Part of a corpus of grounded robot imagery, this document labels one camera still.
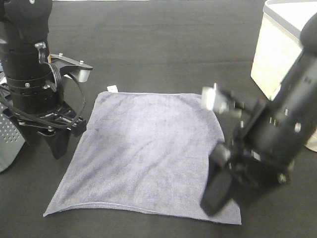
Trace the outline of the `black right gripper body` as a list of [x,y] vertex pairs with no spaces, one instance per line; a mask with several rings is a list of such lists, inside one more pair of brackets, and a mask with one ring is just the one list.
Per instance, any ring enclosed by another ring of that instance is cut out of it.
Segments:
[[210,154],[209,187],[263,188],[287,183],[295,165],[292,119],[249,119],[234,130],[230,143]]

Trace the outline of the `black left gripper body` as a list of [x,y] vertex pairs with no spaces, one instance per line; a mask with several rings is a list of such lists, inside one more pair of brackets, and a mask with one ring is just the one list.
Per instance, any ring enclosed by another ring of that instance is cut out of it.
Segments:
[[53,110],[40,114],[32,115],[14,106],[10,106],[9,110],[19,126],[34,127],[48,132],[66,130],[74,136],[79,136],[86,130],[86,120],[81,117],[85,104],[86,101],[83,100],[78,112],[65,101]]

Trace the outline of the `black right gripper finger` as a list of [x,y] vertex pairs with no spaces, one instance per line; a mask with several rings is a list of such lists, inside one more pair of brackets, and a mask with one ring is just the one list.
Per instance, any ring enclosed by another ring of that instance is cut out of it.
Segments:
[[201,198],[200,206],[207,215],[218,213],[230,199],[232,176],[228,171],[212,172]]

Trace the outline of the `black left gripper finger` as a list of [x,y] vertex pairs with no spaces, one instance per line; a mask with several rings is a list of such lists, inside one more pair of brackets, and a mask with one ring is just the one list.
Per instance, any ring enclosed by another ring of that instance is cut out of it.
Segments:
[[21,133],[27,144],[33,145],[37,142],[37,131],[34,127],[28,126],[27,121],[17,119],[16,117],[12,117],[11,121]]
[[70,139],[70,131],[67,129],[41,129],[38,131],[48,144],[53,157],[58,160],[67,152]]

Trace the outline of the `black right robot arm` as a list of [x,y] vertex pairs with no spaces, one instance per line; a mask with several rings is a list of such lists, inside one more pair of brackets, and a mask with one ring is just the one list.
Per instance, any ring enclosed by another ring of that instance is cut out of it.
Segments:
[[295,156],[317,128],[317,18],[305,24],[303,49],[272,101],[253,105],[217,86],[202,89],[203,109],[240,117],[229,143],[218,142],[209,155],[209,174],[200,206],[212,216],[234,199],[245,202],[288,183]]

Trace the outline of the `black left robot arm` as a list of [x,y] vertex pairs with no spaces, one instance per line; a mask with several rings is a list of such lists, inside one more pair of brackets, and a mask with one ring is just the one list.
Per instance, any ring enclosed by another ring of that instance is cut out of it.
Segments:
[[4,116],[23,137],[35,130],[54,158],[65,155],[71,136],[86,130],[83,109],[64,100],[63,79],[88,80],[90,65],[50,53],[51,0],[3,0],[0,3],[0,61],[6,83],[0,87]]

